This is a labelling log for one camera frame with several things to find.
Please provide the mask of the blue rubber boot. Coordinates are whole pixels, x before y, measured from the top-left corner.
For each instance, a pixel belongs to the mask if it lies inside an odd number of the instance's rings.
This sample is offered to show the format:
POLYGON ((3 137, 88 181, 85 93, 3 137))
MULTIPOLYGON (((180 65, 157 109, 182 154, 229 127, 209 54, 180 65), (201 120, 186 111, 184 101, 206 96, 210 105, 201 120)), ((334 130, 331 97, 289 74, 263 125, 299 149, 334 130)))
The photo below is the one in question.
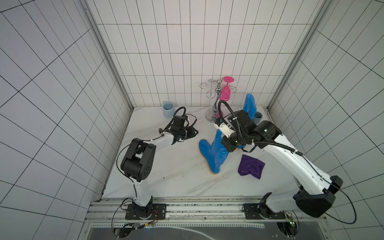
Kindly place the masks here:
POLYGON ((255 98, 252 94, 246 95, 243 110, 248 114, 251 120, 254 118, 255 114, 257 113, 255 98))
POLYGON ((212 144, 206 140, 200 140, 199 142, 200 152, 206 159, 213 174, 218 174, 220 172, 221 165, 225 162, 229 155, 229 152, 225 146, 221 144, 221 141, 222 132, 217 130, 212 144))

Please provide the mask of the purple cloth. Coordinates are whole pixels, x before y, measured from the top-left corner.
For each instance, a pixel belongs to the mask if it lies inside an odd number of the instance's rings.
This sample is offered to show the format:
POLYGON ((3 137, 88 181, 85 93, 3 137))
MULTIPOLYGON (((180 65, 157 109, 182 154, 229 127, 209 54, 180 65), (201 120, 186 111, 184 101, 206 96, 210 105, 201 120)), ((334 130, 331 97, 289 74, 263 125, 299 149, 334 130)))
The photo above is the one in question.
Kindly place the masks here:
POLYGON ((259 159, 242 155, 238 173, 240 176, 252 175, 254 178, 260 180, 264 167, 265 163, 259 159))

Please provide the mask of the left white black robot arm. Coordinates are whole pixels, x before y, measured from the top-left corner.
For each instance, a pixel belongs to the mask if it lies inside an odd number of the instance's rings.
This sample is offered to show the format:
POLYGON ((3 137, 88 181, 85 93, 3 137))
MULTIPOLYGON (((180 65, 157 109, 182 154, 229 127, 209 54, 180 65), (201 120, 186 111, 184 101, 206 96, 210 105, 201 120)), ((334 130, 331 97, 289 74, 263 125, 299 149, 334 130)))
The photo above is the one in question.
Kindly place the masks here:
POLYGON ((194 138, 199 132, 194 128, 197 118, 190 123, 189 114, 175 115, 160 136, 151 140, 135 138, 124 147, 122 160, 116 160, 118 171, 128 178, 134 187, 135 197, 130 205, 139 214, 148 216, 153 210, 153 197, 148 191, 147 178, 153 168, 155 154, 163 148, 194 138))

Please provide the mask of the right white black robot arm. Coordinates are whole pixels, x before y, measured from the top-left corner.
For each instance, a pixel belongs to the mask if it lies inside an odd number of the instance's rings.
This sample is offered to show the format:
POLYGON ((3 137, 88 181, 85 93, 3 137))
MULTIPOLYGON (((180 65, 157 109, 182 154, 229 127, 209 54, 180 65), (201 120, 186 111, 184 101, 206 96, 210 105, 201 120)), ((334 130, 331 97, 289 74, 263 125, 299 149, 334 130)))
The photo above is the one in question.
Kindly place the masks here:
POLYGON ((291 191, 266 193, 256 207, 262 218, 270 219, 275 213, 295 210, 319 218, 333 206, 343 180, 311 163, 272 122, 262 121, 257 125, 248 113, 240 110, 231 113, 227 119, 219 117, 215 127, 223 133, 221 143, 228 152, 246 145, 263 149, 299 181, 300 186, 291 191))

